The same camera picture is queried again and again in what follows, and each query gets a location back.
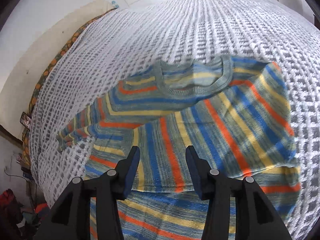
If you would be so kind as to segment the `cluttered bedside items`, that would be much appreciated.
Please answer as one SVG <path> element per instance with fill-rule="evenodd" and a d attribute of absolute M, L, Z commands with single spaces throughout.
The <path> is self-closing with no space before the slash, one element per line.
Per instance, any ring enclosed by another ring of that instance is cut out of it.
<path fill-rule="evenodd" d="M 31 172 L 15 157 L 1 168 L 1 225 L 8 230 L 6 239 L 34 239 L 49 207 Z"/>

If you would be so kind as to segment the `cream padded headboard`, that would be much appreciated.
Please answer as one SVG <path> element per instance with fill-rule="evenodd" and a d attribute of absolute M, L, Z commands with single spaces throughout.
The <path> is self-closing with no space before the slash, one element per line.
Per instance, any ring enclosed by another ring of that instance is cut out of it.
<path fill-rule="evenodd" d="M 1 90 L 1 126 L 20 139 L 20 117 L 29 107 L 34 88 L 52 59 L 85 23 L 113 9 L 105 0 L 95 0 L 74 10 L 37 38 L 19 58 Z"/>

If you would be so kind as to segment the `white grey checkered blanket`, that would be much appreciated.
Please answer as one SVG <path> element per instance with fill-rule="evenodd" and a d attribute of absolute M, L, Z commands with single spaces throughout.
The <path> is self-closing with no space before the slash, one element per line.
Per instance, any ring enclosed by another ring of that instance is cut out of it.
<path fill-rule="evenodd" d="M 85 178 L 93 140 L 63 151 L 57 134 L 119 81 L 153 63 L 228 55 L 274 62 L 290 104 L 300 191 L 284 223 L 304 239 L 319 219 L 319 30 L 274 0 L 173 0 L 116 9 L 91 23 L 45 80 L 32 113 L 31 172 L 49 207 Z"/>

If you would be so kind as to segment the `colourful striped knit sweater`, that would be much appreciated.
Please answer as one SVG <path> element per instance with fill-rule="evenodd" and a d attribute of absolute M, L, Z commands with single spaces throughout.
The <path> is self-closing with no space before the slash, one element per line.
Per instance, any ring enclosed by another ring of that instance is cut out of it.
<path fill-rule="evenodd" d="M 193 188 L 190 145 L 226 176 L 252 176 L 283 220 L 300 191 L 289 98 L 274 62 L 220 55 L 153 63 L 95 99 L 57 140 L 60 151 L 93 140 L 87 179 L 139 147 L 132 191 L 118 202 L 125 239 L 201 238 L 208 203 Z"/>

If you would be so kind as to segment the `orange floral green bedsheet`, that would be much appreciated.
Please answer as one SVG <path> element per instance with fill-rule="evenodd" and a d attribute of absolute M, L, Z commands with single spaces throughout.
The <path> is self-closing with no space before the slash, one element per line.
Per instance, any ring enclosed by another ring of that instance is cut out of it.
<path fill-rule="evenodd" d="M 29 102 L 28 110 L 26 115 L 31 118 L 32 112 L 34 110 L 34 107 L 37 102 L 37 98 L 39 97 L 40 90 L 47 79 L 50 72 L 53 70 L 53 68 L 56 66 L 58 61 L 67 53 L 67 51 L 71 48 L 71 46 L 76 42 L 80 34 L 84 32 L 84 30 L 93 22 L 101 18 L 102 16 L 106 15 L 107 13 L 111 12 L 112 10 L 116 10 L 117 7 L 112 7 L 111 9 L 108 9 L 105 13 L 87 21 L 84 25 L 82 25 L 74 34 L 73 36 L 67 41 L 67 43 L 61 48 L 61 50 L 56 54 L 56 56 L 53 58 L 51 63 L 48 65 L 48 67 L 45 69 L 43 74 L 41 75 L 39 81 L 37 82 L 35 89 L 33 91 L 31 100 Z M 30 152 L 29 152 L 29 128 L 24 128 L 22 133 L 22 157 L 21 159 L 27 165 L 29 168 L 31 167 L 31 160 L 30 160 Z"/>

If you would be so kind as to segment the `smartphone with lit screen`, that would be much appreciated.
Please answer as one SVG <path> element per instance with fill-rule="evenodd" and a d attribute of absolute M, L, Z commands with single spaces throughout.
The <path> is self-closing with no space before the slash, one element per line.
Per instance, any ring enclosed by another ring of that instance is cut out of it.
<path fill-rule="evenodd" d="M 20 123 L 26 128 L 26 129 L 30 129 L 31 127 L 31 123 L 32 123 L 32 119 L 31 117 L 26 114 L 25 112 L 23 112 L 21 114 L 21 117 L 20 117 Z"/>

